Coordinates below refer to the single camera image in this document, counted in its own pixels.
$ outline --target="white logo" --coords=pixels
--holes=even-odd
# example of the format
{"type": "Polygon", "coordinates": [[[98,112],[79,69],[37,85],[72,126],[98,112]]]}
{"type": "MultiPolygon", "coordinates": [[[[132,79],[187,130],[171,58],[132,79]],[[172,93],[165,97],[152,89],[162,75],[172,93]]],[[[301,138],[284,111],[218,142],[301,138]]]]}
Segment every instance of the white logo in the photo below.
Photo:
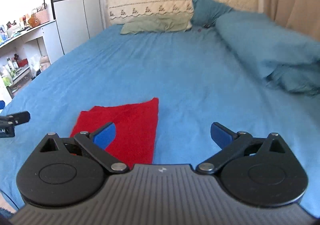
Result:
{"type": "Polygon", "coordinates": [[[159,170],[159,172],[165,172],[165,171],[167,171],[167,169],[166,169],[165,167],[161,167],[161,168],[159,168],[158,170],[159,170]]]}

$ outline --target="pink basket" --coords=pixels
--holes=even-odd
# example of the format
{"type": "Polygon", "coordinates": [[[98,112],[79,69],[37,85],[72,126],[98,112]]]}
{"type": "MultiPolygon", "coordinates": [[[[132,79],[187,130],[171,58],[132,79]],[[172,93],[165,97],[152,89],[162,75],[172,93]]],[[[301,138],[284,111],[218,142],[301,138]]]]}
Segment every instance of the pink basket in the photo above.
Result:
{"type": "Polygon", "coordinates": [[[49,15],[46,9],[35,13],[35,16],[40,20],[41,24],[49,21],[49,15]]]}

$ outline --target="wardrobe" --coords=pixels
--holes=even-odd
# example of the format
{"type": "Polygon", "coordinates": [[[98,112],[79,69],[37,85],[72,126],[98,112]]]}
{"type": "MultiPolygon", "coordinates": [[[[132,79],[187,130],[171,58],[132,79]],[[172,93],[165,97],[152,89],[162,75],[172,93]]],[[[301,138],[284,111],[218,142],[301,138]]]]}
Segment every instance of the wardrobe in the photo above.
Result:
{"type": "Polygon", "coordinates": [[[99,0],[51,0],[64,54],[103,30],[99,0]]]}

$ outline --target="metal screw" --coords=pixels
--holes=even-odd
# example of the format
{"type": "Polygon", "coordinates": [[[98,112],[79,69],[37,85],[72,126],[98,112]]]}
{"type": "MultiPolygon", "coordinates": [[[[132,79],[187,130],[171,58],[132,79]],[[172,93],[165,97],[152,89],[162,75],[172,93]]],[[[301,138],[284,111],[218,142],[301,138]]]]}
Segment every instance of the metal screw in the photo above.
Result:
{"type": "Polygon", "coordinates": [[[212,171],[214,169],[214,165],[211,164],[211,163],[201,163],[199,165],[199,169],[201,171],[210,172],[210,171],[212,171]]]}
{"type": "Polygon", "coordinates": [[[114,171],[124,171],[127,168],[127,165],[124,163],[114,163],[111,165],[111,169],[114,171]]]}

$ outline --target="red towel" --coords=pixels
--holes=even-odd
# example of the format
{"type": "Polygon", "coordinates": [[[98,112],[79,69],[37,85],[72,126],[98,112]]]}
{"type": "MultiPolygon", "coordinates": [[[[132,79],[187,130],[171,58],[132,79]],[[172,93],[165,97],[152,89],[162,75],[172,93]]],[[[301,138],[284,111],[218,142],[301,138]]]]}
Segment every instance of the red towel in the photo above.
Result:
{"type": "Polygon", "coordinates": [[[95,106],[81,112],[71,137],[80,131],[93,132],[107,122],[116,125],[116,137],[105,149],[109,154],[126,163],[151,164],[153,159],[159,99],[140,104],[117,107],[95,106]]]}

